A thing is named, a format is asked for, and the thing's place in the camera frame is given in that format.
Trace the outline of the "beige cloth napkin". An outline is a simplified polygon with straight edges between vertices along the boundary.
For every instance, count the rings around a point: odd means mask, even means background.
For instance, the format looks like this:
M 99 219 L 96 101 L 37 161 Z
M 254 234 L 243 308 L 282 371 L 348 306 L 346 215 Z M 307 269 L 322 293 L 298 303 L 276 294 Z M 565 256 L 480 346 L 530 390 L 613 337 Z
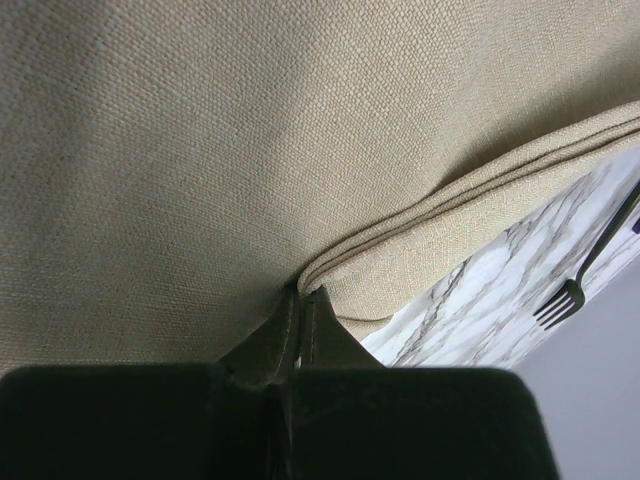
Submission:
M 635 1 L 5 1 L 1 368 L 361 333 L 638 142 Z

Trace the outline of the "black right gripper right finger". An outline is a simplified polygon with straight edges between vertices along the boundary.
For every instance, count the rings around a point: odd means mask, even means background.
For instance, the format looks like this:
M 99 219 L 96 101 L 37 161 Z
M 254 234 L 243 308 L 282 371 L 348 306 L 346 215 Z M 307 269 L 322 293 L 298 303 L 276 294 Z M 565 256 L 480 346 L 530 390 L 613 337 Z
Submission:
M 338 322 L 328 293 L 303 303 L 289 384 L 293 479 L 555 479 L 536 401 L 495 368 L 387 368 Z

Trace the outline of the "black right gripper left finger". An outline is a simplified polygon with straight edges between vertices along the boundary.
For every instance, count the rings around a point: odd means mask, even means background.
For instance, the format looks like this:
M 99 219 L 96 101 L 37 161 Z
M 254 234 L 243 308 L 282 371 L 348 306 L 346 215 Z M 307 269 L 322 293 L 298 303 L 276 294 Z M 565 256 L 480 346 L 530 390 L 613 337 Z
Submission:
M 1 380 L 5 479 L 289 479 L 281 384 L 300 300 L 214 363 L 21 367 Z

